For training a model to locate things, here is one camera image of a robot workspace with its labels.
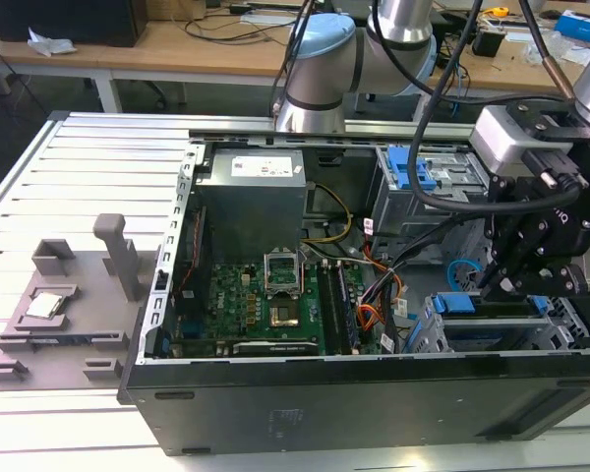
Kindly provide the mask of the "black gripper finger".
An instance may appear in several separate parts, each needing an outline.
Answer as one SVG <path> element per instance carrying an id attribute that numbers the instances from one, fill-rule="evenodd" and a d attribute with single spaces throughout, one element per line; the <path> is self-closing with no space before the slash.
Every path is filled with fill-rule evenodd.
<path id="1" fill-rule="evenodd" d="M 489 203 L 518 203 L 516 180 L 493 175 L 488 193 Z M 488 267 L 521 268 L 521 256 L 517 252 L 520 239 L 517 225 L 520 217 L 515 212 L 490 214 L 485 221 L 485 236 L 491 243 L 488 250 Z"/>
<path id="2" fill-rule="evenodd" d="M 489 268 L 477 289 L 488 301 L 531 296 L 567 297 L 579 293 L 579 266 L 560 264 L 528 265 L 517 272 Z"/>

